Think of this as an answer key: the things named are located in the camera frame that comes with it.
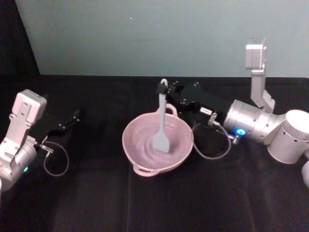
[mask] spatula handle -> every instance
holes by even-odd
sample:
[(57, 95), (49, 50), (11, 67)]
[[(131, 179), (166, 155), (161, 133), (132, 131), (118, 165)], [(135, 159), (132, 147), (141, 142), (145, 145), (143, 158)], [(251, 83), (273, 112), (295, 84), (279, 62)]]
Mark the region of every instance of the spatula handle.
[(164, 131), (166, 103), (167, 103), (167, 101), (166, 101), (165, 94), (159, 94), (160, 131)]

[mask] pink bowl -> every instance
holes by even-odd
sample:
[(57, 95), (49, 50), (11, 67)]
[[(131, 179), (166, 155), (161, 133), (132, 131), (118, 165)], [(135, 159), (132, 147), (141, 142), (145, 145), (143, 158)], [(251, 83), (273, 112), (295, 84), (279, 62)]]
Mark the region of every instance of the pink bowl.
[(159, 130), (159, 112), (143, 114), (132, 120), (122, 135), (122, 145), (135, 173), (154, 176), (178, 167), (189, 156), (192, 129), (177, 116), (176, 108), (167, 104), (173, 114), (165, 114), (165, 133), (169, 138), (169, 152), (152, 147), (152, 138)]

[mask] black backdrop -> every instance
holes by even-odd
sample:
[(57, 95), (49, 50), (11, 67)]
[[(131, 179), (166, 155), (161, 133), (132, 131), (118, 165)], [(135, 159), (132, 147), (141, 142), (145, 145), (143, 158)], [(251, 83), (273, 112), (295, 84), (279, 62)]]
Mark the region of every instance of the black backdrop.
[[(197, 78), (168, 78), (192, 81)], [(56, 139), (70, 156), (69, 172), (52, 178), (43, 153), (8, 192), (0, 208), (2, 231), (308, 231), (309, 190), (301, 158), (283, 165), (266, 147), (243, 140), (226, 158), (209, 162), (195, 151), (176, 170), (137, 176), (121, 145), (125, 126), (158, 108), (159, 77), (1, 77), (0, 135), (5, 135), (14, 97), (30, 88), (50, 95), (31, 135), (65, 121), (76, 108), (81, 124)], [(227, 99), (250, 101), (249, 78), (199, 78), (204, 89)], [(309, 81), (271, 78), (267, 89), (276, 114), (309, 111)], [(207, 134), (199, 139), (206, 141)]]
[(0, 74), (40, 74), (14, 0), (0, 1)]

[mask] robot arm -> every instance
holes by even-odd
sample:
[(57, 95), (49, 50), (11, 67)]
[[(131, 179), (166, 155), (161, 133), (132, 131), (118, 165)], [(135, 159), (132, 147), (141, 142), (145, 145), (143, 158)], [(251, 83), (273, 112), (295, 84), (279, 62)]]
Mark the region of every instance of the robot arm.
[[(223, 126), (231, 133), (229, 138), (234, 144), (240, 138), (250, 138), (267, 145), (270, 155), (277, 161), (297, 162), (309, 149), (309, 113), (301, 110), (291, 110), (283, 115), (272, 113), (275, 101), (265, 90), (265, 40), (248, 42), (246, 68), (252, 70), (251, 99), (258, 107), (213, 96), (204, 92), (199, 82), (186, 86), (175, 82), (168, 87), (159, 84), (157, 92), (166, 93), (167, 101), (180, 113), (202, 114), (209, 128), (217, 130), (219, 124)], [(302, 174), (309, 187), (309, 162), (303, 167)]]
[(45, 98), (28, 89), (17, 94), (8, 131), (0, 144), (0, 191), (10, 189), (36, 157), (37, 143), (28, 133), (42, 117), (46, 105)]

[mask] label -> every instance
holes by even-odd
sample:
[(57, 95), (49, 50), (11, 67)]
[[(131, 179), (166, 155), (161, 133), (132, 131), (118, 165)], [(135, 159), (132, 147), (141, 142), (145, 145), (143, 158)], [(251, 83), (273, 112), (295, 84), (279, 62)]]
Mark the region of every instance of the label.
[(209, 109), (206, 109), (204, 107), (201, 107), (201, 109), (199, 110), (200, 112), (206, 114), (206, 115), (211, 115), (212, 114), (212, 111), (209, 110)]

